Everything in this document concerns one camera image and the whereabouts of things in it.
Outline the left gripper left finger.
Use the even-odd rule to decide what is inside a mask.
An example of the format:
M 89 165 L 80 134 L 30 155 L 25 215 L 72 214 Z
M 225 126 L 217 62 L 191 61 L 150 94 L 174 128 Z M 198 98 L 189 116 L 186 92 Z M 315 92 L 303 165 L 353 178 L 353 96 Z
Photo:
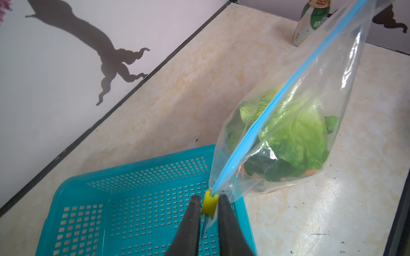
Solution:
M 165 256 L 197 256 L 201 226 L 201 197 L 191 197 L 177 234 Z

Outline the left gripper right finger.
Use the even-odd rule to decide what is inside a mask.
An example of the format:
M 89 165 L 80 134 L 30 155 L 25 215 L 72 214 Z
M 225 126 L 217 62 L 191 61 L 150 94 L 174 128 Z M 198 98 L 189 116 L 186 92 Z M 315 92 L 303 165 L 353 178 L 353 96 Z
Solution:
M 218 200 L 218 234 L 221 256 L 254 256 L 225 194 Z

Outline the teal plastic basket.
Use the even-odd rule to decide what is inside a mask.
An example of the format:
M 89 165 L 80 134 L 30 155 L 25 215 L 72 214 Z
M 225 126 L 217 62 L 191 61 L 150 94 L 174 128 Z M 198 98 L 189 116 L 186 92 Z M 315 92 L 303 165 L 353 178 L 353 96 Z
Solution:
M 38 256 L 165 256 L 191 197 L 208 190 L 213 145 L 117 166 L 66 180 L 56 191 Z M 232 205 L 256 246 L 243 199 Z M 201 215 L 197 256 L 220 256 L 218 224 Z

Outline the green lettuce cabbage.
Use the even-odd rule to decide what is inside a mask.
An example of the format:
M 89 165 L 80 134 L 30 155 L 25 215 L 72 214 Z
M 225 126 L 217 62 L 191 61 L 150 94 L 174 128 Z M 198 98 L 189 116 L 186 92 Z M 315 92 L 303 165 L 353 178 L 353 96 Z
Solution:
M 329 156 L 329 136 L 338 117 L 325 116 L 320 100 L 280 103 L 258 133 L 257 151 L 240 168 L 252 178 L 283 182 L 320 170 Z

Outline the orange carrot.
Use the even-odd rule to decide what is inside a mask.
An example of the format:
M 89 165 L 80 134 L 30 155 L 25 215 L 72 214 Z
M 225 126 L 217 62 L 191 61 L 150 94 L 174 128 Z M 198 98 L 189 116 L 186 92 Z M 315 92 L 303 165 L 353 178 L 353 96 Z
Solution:
M 310 177 L 316 174 L 319 170 L 307 170 L 304 172 L 303 177 Z

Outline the clear zip bag blue zipper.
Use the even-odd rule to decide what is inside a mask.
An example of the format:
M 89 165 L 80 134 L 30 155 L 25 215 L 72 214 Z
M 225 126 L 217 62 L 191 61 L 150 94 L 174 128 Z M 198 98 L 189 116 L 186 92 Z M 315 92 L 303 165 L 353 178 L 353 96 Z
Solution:
M 347 1 L 240 101 L 218 137 L 205 204 L 298 185 L 324 169 L 372 19 L 390 4 Z

